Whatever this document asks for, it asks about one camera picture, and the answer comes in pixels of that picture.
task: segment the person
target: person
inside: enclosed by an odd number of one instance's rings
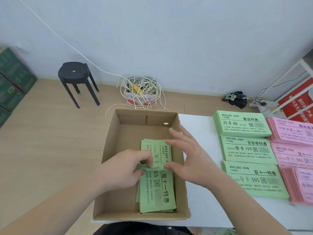
[[[181,132],[170,128],[174,139],[166,143],[184,151],[184,165],[167,162],[172,170],[185,181],[210,190],[220,203],[237,233],[240,235],[290,235],[275,218],[264,210],[244,189],[223,170],[183,127]],[[78,179],[0,231],[0,235],[61,235],[65,234],[84,210],[100,194],[113,189],[134,186],[145,173],[135,170],[136,165],[153,164],[150,151],[125,150],[101,164],[93,173]],[[175,228],[148,223],[120,222],[102,226],[94,234],[184,234]]]

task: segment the stack of pink flyers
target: stack of pink flyers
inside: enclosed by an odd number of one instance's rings
[[[313,147],[273,141],[270,143],[280,168],[313,170]]]
[[[266,121],[273,133],[268,139],[274,142],[313,146],[313,124],[276,117],[268,117]]]
[[[292,202],[313,205],[313,170],[280,168]]]

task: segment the stack of green flyers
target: stack of green flyers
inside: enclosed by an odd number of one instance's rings
[[[289,198],[275,165],[222,161],[222,168],[251,196]]]
[[[277,165],[269,140],[220,136],[225,161],[253,162]]]
[[[171,146],[165,140],[144,139],[142,150],[150,150],[153,166],[138,165],[146,173],[140,178],[136,202],[140,203],[140,213],[173,212],[176,209],[173,172],[164,169],[166,162],[171,162]]]
[[[272,135],[261,113],[218,110],[213,116],[219,135],[264,138]]]

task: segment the wall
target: wall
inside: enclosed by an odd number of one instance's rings
[[[102,69],[164,87],[256,95],[313,48],[313,0],[23,1]],[[85,62],[19,0],[0,9],[0,44],[35,73]],[[118,81],[89,66],[97,80]]]

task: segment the coiled white wire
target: coiled white wire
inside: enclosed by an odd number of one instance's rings
[[[109,73],[104,71],[103,69],[99,68],[96,64],[94,64],[93,62],[91,62],[88,58],[86,58],[81,52],[79,52],[76,48],[74,48],[72,45],[70,45],[69,43],[67,43],[64,39],[62,39],[53,29],[51,29],[50,26],[48,26],[29,6],[27,6],[22,0],[20,0],[21,3],[23,3],[31,12],[33,12],[33,14],[43,23],[45,24],[46,27],[48,27],[57,37],[59,37],[59,39],[61,39],[64,43],[66,43],[68,46],[70,46],[72,49],[74,49],[76,52],[78,52],[81,56],[83,56],[88,62],[90,62],[92,65],[94,65],[95,67],[97,67],[99,70],[107,73],[107,74],[111,74],[111,75],[115,75],[115,76],[119,76],[120,78],[124,79],[122,81],[122,84],[120,86],[120,93],[121,95],[125,98],[125,99],[129,99],[129,100],[138,100],[138,102],[141,104],[139,106],[136,106],[136,104],[134,103],[134,105],[127,105],[127,104],[114,104],[111,107],[108,108],[108,110],[105,113],[105,121],[107,122],[107,124],[109,125],[107,119],[106,119],[106,115],[109,111],[109,109],[111,109],[113,106],[116,105],[125,105],[125,106],[129,106],[129,107],[133,107],[135,109],[144,109],[144,110],[151,110],[152,108],[152,103],[156,102],[158,99],[160,99],[160,104],[163,107],[163,110],[167,110],[168,109],[165,107],[166,105],[166,98],[165,98],[165,94],[162,90],[162,87],[160,86],[160,84],[158,83],[158,81],[152,77],[152,76],[148,76],[148,77],[143,77],[143,76],[129,76],[129,77],[123,77],[121,75],[118,74],[114,74],[114,73]],[[141,91],[138,91],[137,93],[133,90],[132,85],[136,85],[139,87],[139,89]],[[125,95],[125,92],[129,92],[132,94],[132,98],[127,98]],[[164,105],[162,105],[161,102],[161,92],[164,96]],[[148,99],[147,96],[149,95],[153,95],[155,94],[156,97],[154,99]],[[145,103],[147,105],[144,105],[140,98],[143,98],[145,100]]]

